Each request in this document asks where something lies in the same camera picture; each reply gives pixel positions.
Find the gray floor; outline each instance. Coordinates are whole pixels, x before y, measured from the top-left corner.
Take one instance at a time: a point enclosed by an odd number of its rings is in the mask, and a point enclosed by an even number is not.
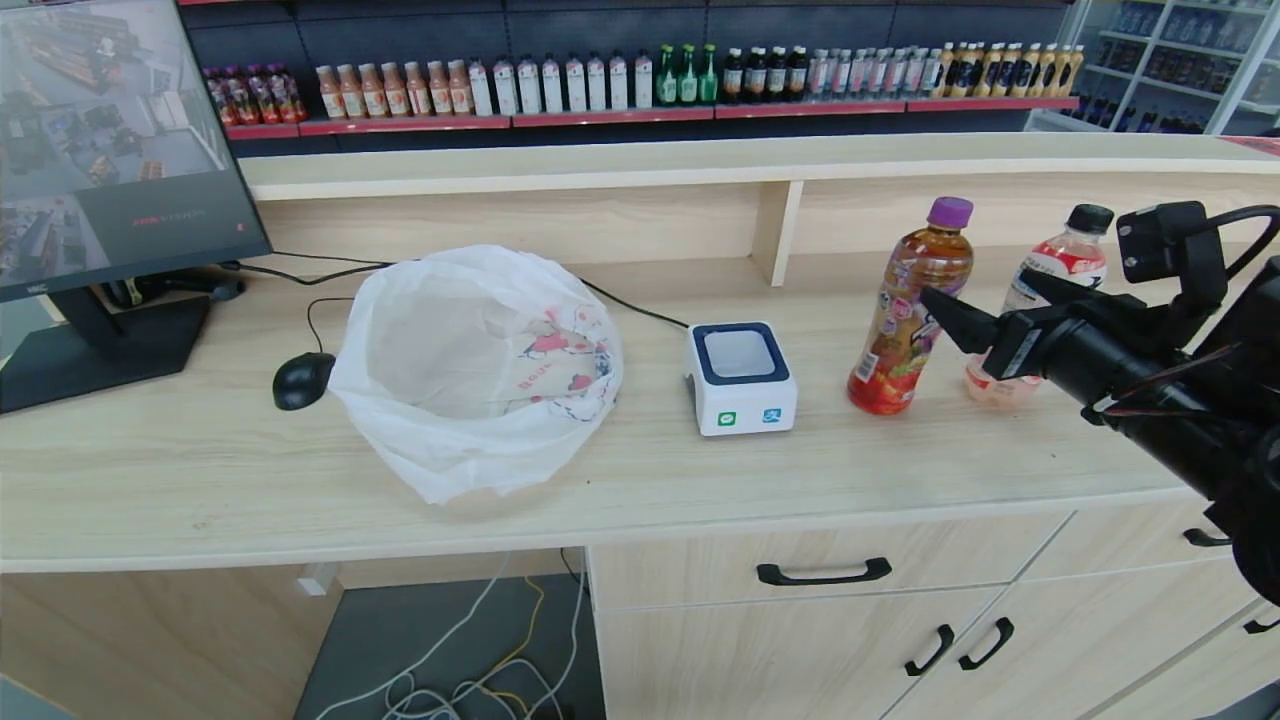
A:
[[[545,575],[534,580],[547,592],[547,600],[534,639],[521,657],[536,665],[547,682],[554,685],[570,656],[570,620],[577,585],[568,575]],[[296,720],[314,720],[330,703],[372,689],[417,661],[467,614],[486,582],[347,592],[311,669]],[[499,580],[472,620],[413,673],[419,687],[448,697],[460,682],[483,675],[524,641],[536,598],[538,593],[520,578]],[[599,666],[590,598],[584,597],[577,657],[562,691],[557,693],[562,707],[572,707],[572,715],[566,712],[566,717],[604,717]],[[513,692],[529,705],[545,693],[524,667],[498,675],[489,685],[495,691]],[[393,700],[403,697],[407,692],[404,687],[407,683],[397,687]],[[379,693],[335,710],[325,720],[378,720],[385,712],[383,702]],[[426,710],[434,705],[415,705],[412,710]],[[493,700],[479,693],[463,700],[460,711],[468,720],[509,719]],[[549,717],[556,717],[554,711]]]

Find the cabinet door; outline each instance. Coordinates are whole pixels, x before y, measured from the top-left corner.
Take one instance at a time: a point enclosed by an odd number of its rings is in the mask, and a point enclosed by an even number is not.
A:
[[[1263,601],[1093,717],[1204,717],[1276,680],[1280,609]]]
[[[876,720],[915,682],[904,666],[938,653],[938,628],[964,632],[996,592],[603,612],[608,716]]]
[[[1226,560],[1016,583],[890,720],[1074,720],[1256,597]]]

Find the red shelf edge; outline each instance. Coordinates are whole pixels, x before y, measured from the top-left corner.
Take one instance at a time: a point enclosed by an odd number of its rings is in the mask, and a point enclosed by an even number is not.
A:
[[[928,97],[908,100],[908,113],[947,113],[960,110],[1074,110],[1078,97]]]

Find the wooden cabinet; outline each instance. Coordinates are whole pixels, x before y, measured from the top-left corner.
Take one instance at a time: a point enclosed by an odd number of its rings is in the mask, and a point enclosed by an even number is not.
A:
[[[1276,680],[1280,680],[1280,609],[1260,601],[1155,676],[1144,678],[1110,702],[1092,720],[1204,717]]]
[[[609,720],[876,720],[996,589],[596,616]]]
[[[1074,720],[1256,597],[1226,560],[1016,583],[888,720],[932,720],[943,707],[964,719]],[[1002,619],[1012,635],[991,653]]]
[[[595,601],[600,609],[653,607],[1007,583],[1065,519],[1055,512],[593,546]],[[876,559],[883,561],[868,562]],[[762,582],[759,565],[801,580],[860,579],[778,587]]]

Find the surveillance camera feed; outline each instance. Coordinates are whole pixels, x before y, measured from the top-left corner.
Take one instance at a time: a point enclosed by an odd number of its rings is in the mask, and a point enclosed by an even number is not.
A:
[[[0,301],[269,252],[206,92],[173,0],[0,10]]]

